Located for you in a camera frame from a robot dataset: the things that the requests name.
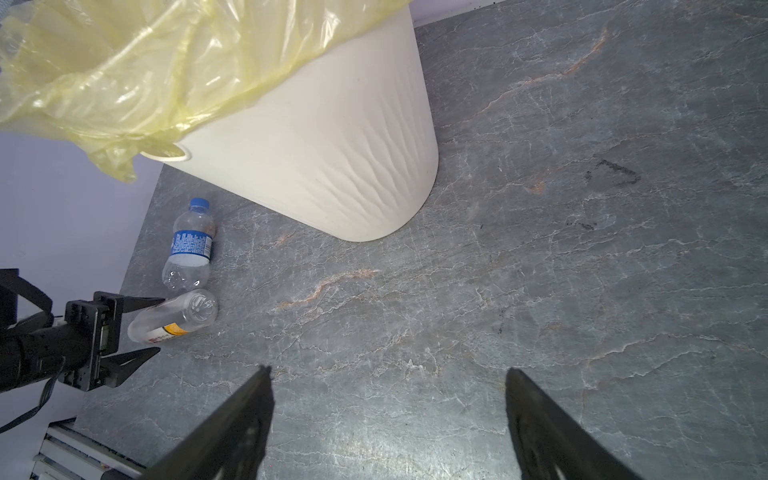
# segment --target plastic water bottle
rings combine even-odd
[[[205,286],[210,275],[210,247],[216,224],[208,200],[193,198],[190,208],[174,223],[174,242],[163,268],[163,283],[180,292]]]
[[[219,306],[208,290],[197,289],[141,310],[128,326],[128,338],[139,343],[157,343],[209,326]]]

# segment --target yellow bottle label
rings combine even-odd
[[[184,335],[185,333],[189,333],[185,329],[178,326],[176,323],[172,323],[170,325],[164,326],[163,330],[165,330],[166,332],[170,333],[173,336],[179,336],[179,335]]]
[[[172,323],[147,333],[147,341],[152,343],[163,342],[172,339],[175,336],[184,335],[185,333],[189,332],[178,326],[176,323]]]

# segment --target dark stain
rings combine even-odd
[[[629,168],[626,168],[622,165],[615,164],[614,162],[605,160],[604,158],[601,159],[596,166],[600,167],[601,165],[605,165],[606,167],[610,168],[611,170],[619,174],[624,174],[629,177],[632,177],[630,180],[625,180],[623,182],[616,184],[616,187],[622,187],[624,185],[634,185],[640,181],[640,175],[638,175],[637,172],[635,172],[634,170],[630,170]]]

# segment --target cable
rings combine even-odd
[[[56,384],[56,380],[58,379],[58,376],[61,375],[61,371],[64,369],[65,363],[66,363],[66,359],[62,357],[61,366],[58,367],[58,371],[50,379],[48,379],[48,381],[45,383],[45,386],[43,387],[43,392],[40,394],[40,402],[38,406],[34,407],[29,412],[21,414],[20,416],[16,417],[15,419],[11,420],[10,422],[0,427],[0,435],[3,433],[6,433],[8,430],[16,426],[21,425],[22,423],[26,422],[33,416],[37,415],[40,409],[43,408],[43,405],[45,405],[45,403],[48,402],[48,400],[51,398],[51,394],[53,393],[53,387]]]

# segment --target blue bottle label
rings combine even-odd
[[[210,246],[214,239],[207,233],[196,230],[179,230],[174,233],[174,244],[170,247],[170,254],[187,253],[200,255],[210,260]]]

